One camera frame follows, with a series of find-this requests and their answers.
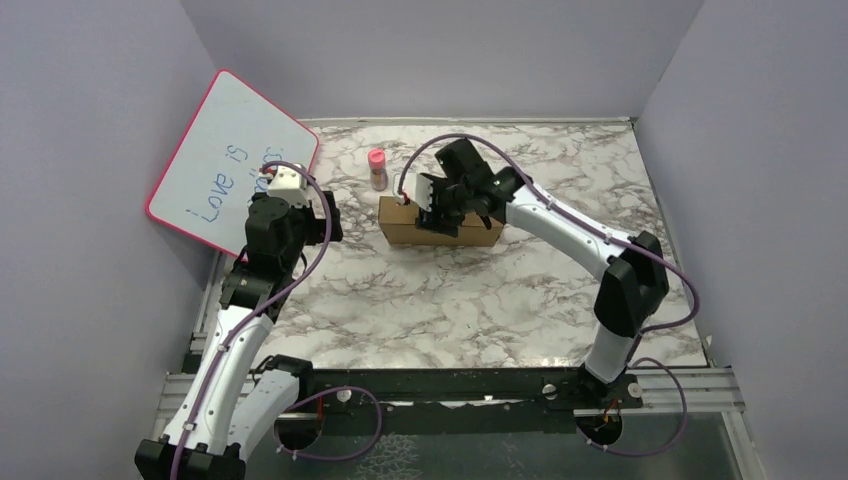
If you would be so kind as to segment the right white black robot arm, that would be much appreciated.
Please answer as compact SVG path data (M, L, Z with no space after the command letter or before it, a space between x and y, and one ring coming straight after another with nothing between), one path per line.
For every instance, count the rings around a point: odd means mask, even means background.
M393 193L402 205L419 209L416 226L457 237L469 213L489 227L510 225L545 241L599 281L593 311L599 322L594 342L579 367L577 393L600 407L617 392L645 321L669 292L658 238L633 236L566 206L539 187L514 161L492 170L473 135L446 134L435 154L442 173L411 174L403 167Z

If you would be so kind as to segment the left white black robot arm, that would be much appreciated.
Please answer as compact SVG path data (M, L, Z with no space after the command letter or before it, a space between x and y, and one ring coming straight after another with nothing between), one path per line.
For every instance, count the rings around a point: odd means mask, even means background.
M257 193L245 223L247 243L224 277L212 344L175 416L156 440L142 441L134 463L144 479L242 479L246 461L273 424L272 410L298 411L314 384L297 372L273 374L246 407L237 404L254 357L291 291L343 238L332 192L324 211Z

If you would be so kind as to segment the brown cardboard box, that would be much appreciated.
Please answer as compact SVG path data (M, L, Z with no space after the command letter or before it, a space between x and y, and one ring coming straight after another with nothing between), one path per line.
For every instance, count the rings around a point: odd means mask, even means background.
M378 225L393 246L493 247L504 230L497 220L485 223L474 213L459 225L437 224L428 212L415 204L401 205L392 196L379 198Z

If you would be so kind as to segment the pink-framed whiteboard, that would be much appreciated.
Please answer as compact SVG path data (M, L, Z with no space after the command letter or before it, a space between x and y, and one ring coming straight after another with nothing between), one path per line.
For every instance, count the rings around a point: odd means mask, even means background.
M270 161L311 168L314 132L228 70L216 73L146 205L148 216L237 255L252 196Z

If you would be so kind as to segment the aluminium frame rail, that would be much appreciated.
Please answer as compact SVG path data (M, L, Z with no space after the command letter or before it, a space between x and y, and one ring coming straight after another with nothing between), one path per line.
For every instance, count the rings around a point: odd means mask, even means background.
M576 433L615 455L629 415L722 416L741 473L764 470L744 420L741 390L730 368L669 367L653 358L631 362L611 381L585 367L317 369L273 355L252 362L295 279L273 285L237 260L226 293L258 293L247 308L224 306L197 371L167 386L174 406L163 432L143 441L135 462L145 479L241 479L266 433L295 458L301 436L387 434L455 436Z

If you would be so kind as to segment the pink-capped clear bottle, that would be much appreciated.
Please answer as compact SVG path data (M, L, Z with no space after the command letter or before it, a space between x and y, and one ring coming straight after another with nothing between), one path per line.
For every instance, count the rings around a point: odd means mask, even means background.
M388 187L385 152L380 148L372 149L368 152L367 161L372 188L375 191L384 191Z

